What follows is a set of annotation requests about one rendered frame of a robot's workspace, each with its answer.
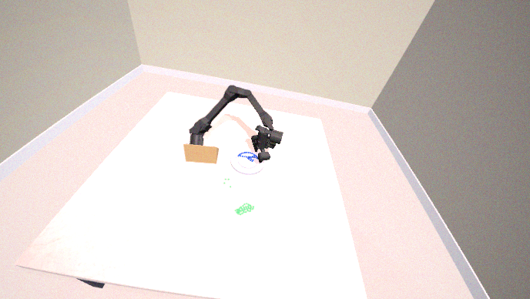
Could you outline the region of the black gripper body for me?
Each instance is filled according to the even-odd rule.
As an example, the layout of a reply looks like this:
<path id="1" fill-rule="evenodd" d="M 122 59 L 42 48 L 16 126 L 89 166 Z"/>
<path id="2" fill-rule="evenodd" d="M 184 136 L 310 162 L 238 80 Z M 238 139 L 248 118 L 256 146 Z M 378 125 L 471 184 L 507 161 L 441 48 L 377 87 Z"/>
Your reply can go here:
<path id="1" fill-rule="evenodd" d="M 258 158 L 260 161 L 263 161 L 263 160 L 270 160 L 270 154 L 268 152 L 265 151 L 266 149 L 266 145 L 268 143 L 268 140 L 266 141 L 261 141 L 257 138 L 257 135 L 252 135 L 251 136 L 251 140 L 252 142 L 255 143 L 256 145 L 256 148 L 259 149 L 261 152 L 258 153 Z"/>

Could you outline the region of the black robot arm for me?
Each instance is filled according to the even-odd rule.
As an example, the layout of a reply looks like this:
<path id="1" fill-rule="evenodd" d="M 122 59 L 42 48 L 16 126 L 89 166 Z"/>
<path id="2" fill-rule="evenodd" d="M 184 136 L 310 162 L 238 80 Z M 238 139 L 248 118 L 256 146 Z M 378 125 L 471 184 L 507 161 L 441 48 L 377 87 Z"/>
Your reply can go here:
<path id="1" fill-rule="evenodd" d="M 273 128 L 272 117 L 262 108 L 258 103 L 257 99 L 251 92 L 251 90 L 242 89 L 234 85 L 230 85 L 226 88 L 223 94 L 223 98 L 220 99 L 216 105 L 208 112 L 206 116 L 197 120 L 189 131 L 190 133 L 190 145 L 203 146 L 206 132 L 212 127 L 210 124 L 216 118 L 216 116 L 223 110 L 223 108 L 229 103 L 234 101 L 236 98 L 248 98 L 254 109 L 259 114 L 259 117 L 265 127 L 261 125 L 257 126 L 255 130 L 258 131 L 257 138 L 261 141 L 268 140 L 266 149 L 273 149 L 277 144 L 281 143 L 283 132 L 277 131 Z"/>

